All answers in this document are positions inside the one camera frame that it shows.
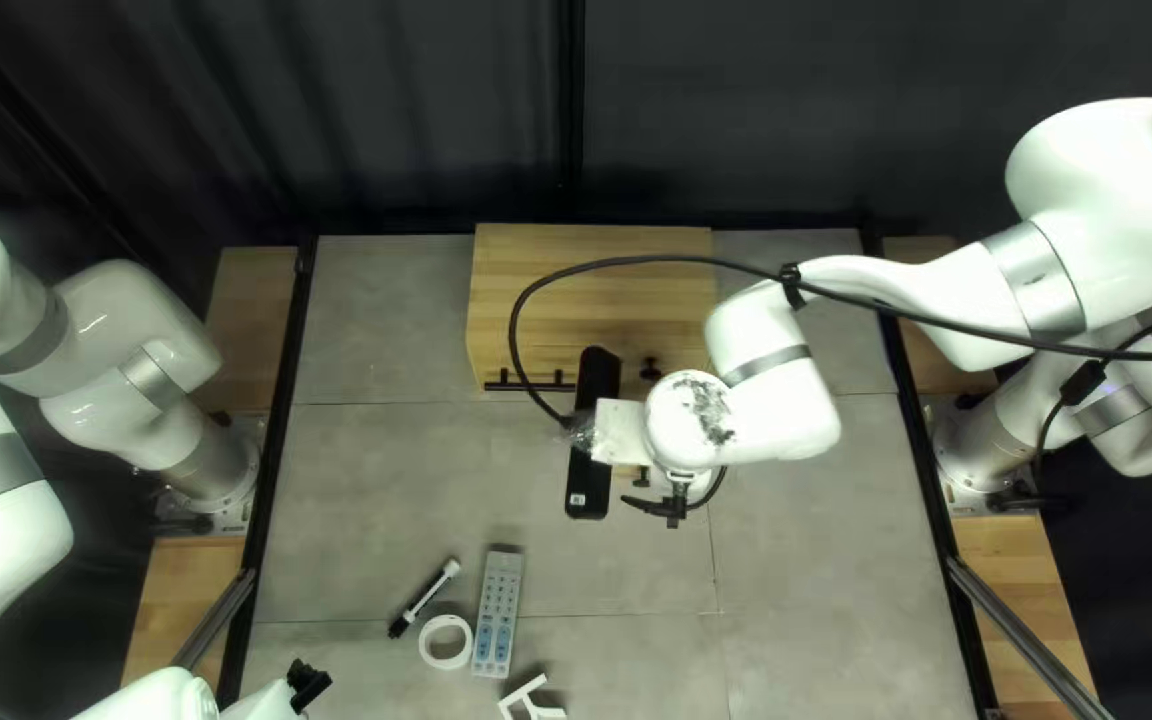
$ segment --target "silver joint ring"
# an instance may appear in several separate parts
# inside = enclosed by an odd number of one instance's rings
[[[1018,222],[980,243],[1011,288],[1034,340],[1064,340],[1086,329],[1078,293],[1038,226]]]

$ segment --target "remote control button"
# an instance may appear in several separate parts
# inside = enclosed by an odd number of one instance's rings
[[[491,651],[492,651],[492,635],[488,631],[484,630],[479,632],[479,646],[476,646],[475,655],[479,660],[486,660]]]

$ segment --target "black metal rail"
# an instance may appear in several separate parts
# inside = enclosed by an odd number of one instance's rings
[[[304,320],[310,310],[310,287],[313,283],[318,245],[317,236],[306,236],[296,256],[296,282],[291,286],[291,308],[287,316],[287,329],[282,332],[274,400],[270,403],[268,423],[265,425],[265,445],[262,448],[260,471],[256,476],[256,501],[251,524],[248,525],[248,545],[243,547],[243,570],[255,570],[256,578],[251,594],[248,594],[229,623],[226,654],[220,661],[220,680],[215,682],[215,702],[221,708],[232,705],[242,691],[243,665],[248,662],[248,642],[251,641],[256,612],[256,591],[260,588],[260,566],[268,544],[268,524],[274,515],[282,445],[287,440],[291,400],[296,395],[296,371],[301,362]]]

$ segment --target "black backdrop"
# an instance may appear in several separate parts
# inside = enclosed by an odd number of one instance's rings
[[[972,238],[1013,221],[1025,129],[1150,93],[1144,0],[0,0],[0,235],[48,282],[131,257],[200,313],[220,249],[305,232],[867,211]],[[79,537],[0,624],[0,697],[63,718],[116,685],[145,488],[3,400]],[[1152,606],[1064,539],[1139,506],[1106,498],[1053,545],[1100,691],[1147,718],[1105,632]]]

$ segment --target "wooden platform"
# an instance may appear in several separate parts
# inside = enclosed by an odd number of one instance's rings
[[[122,683],[167,667],[189,632],[220,598],[242,564],[248,538],[159,538],[150,555],[132,643]],[[217,689],[223,632],[215,637],[195,674]]]
[[[471,327],[467,343],[480,380],[497,379],[500,366],[509,366],[503,354],[505,323],[509,308],[522,287],[536,276],[570,264],[612,255],[645,252],[712,253],[710,233],[698,228],[553,228],[552,226],[483,226],[488,253],[483,262],[488,272],[471,290]],[[548,248],[532,256],[530,243]],[[887,252],[900,262],[925,262],[950,251],[956,243],[947,237],[888,238]],[[276,377],[282,326],[289,304],[290,249],[232,249],[223,255],[215,279],[214,300],[207,318],[210,332],[226,356],[227,366],[215,387],[202,388],[209,409],[267,408]],[[475,253],[479,263],[479,253]],[[657,265],[654,270],[670,268]],[[666,370],[677,366],[705,366],[704,348],[696,342],[675,342],[670,336],[690,333],[700,336],[705,316],[717,302],[713,273],[708,268],[683,270],[681,274],[651,276],[649,287],[637,296],[607,294],[607,282],[579,285],[578,279],[561,281],[569,287],[543,290],[524,312],[521,336],[526,339],[524,362],[536,367],[537,378],[562,366],[575,379],[579,349],[589,342],[605,342],[620,349],[623,357],[655,353],[666,359]],[[642,270],[608,270],[607,273],[635,273]],[[672,304],[676,298],[682,306]],[[654,306],[649,312],[634,310],[637,303]],[[599,321],[582,326],[590,308],[601,312]],[[649,316],[679,323],[672,333],[641,336],[638,320]],[[563,333],[578,329],[575,342],[555,342],[537,335],[546,325],[566,324]],[[690,331],[680,328],[690,327]],[[937,351],[914,325],[904,327],[905,351],[920,392],[958,393],[992,389],[992,372],[962,372]],[[637,382],[637,367],[631,382]],[[960,517],[954,521],[960,552],[1003,598],[1014,612],[1043,638],[1053,652],[1092,687],[1090,673],[1074,627],[1056,564],[1052,560],[1043,521],[1037,515]],[[233,579],[242,556],[242,539],[160,540],[151,558],[136,632],[128,652],[122,681],[139,679],[170,661],[226,585]],[[1048,691],[1013,647],[980,617],[985,654],[994,689],[1009,720],[1055,720],[1070,718],[1064,706]],[[213,653],[198,672],[215,685],[219,673],[218,641]]]
[[[524,287],[569,265],[620,255],[713,255],[708,228],[507,226],[482,223],[464,342],[479,382],[510,370],[506,329]],[[579,354],[600,344],[623,361],[621,396],[643,397],[645,357],[664,372],[705,367],[704,323],[718,302],[706,265],[651,263],[564,278],[529,300],[518,323],[520,356],[533,382],[562,370],[575,382]]]

